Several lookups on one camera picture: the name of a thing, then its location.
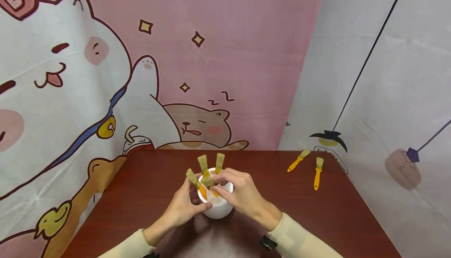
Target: wrist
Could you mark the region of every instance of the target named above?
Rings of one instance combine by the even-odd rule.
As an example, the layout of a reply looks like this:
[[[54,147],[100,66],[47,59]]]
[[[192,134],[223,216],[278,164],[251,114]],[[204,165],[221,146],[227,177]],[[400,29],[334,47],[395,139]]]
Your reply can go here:
[[[267,231],[273,231],[282,219],[282,211],[274,204],[264,201],[261,213],[254,219]]]
[[[162,216],[151,226],[143,229],[144,239],[150,246],[157,246],[160,240],[172,229],[174,229],[174,224],[171,220]]]

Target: hand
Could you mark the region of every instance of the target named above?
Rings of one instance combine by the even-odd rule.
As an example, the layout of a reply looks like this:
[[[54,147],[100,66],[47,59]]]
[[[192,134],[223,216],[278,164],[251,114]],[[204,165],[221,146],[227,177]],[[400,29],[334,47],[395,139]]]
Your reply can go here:
[[[220,186],[213,186],[210,189],[219,193],[236,210],[259,222],[267,231],[276,228],[282,219],[282,212],[260,195],[251,175],[226,168],[213,177],[215,185],[225,182],[231,182],[235,186],[232,193]]]
[[[210,202],[199,204],[197,189],[188,178],[182,187],[175,192],[168,208],[162,217],[166,218],[173,227],[178,227],[188,222],[195,215],[209,210],[213,205]]]
[[[163,215],[150,227],[144,229],[143,235],[149,245],[156,246],[160,240],[173,228],[183,225],[199,213],[205,212],[213,204],[207,202],[199,204],[196,187],[188,178],[177,190]]]

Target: white container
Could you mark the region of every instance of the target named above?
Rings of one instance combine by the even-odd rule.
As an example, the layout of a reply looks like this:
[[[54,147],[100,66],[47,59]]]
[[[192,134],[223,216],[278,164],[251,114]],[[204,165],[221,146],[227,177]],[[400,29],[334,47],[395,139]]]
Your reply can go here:
[[[216,168],[210,168],[208,171],[211,174],[211,177],[216,176],[215,174]],[[227,183],[225,186],[222,186],[226,191],[233,192],[233,184]],[[202,202],[208,202],[200,193],[198,190],[198,196]],[[213,204],[213,207],[209,210],[205,211],[205,216],[211,218],[211,219],[222,219],[223,217],[227,216],[233,209],[233,206],[231,206],[225,199],[220,204]]]

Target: brush bristles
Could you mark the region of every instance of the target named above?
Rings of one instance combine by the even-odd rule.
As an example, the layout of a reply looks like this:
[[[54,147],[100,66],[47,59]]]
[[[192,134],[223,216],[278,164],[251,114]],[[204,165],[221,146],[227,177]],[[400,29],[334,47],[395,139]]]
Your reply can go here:
[[[305,157],[307,157],[307,155],[310,154],[310,151],[308,149],[304,149],[301,153],[301,155],[299,155],[302,159],[304,159]]]
[[[205,154],[199,156],[198,161],[199,161],[200,169],[202,171],[208,170],[207,156]]]
[[[324,159],[323,158],[320,158],[320,157],[316,158],[316,168],[317,169],[322,170],[323,169],[323,163],[324,163]]]
[[[215,174],[218,174],[222,171],[222,164],[224,163],[225,155],[222,153],[218,153],[216,156],[216,169]]]
[[[213,179],[211,177],[202,178],[201,183],[207,188],[210,189],[210,187],[213,186]]]
[[[188,177],[188,179],[191,181],[191,183],[193,183],[197,188],[199,188],[199,180],[196,178],[195,173],[193,172],[193,170],[191,170],[191,168],[189,168],[186,172],[186,176]]]

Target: brown table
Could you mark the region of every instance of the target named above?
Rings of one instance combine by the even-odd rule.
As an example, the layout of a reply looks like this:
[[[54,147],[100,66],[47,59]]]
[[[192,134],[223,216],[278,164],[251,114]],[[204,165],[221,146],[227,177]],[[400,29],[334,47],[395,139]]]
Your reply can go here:
[[[97,257],[151,225],[183,183],[186,170],[199,172],[197,157],[202,154],[213,166],[214,151],[134,152],[62,257]],[[299,152],[231,151],[225,155],[225,167],[249,172],[267,201],[345,258],[400,257],[331,154],[312,152],[291,173],[287,168]],[[313,189],[316,157],[324,158],[318,191]],[[221,220],[200,214],[170,232],[156,253],[161,258],[280,257],[259,245],[264,234],[255,221],[235,210]]]

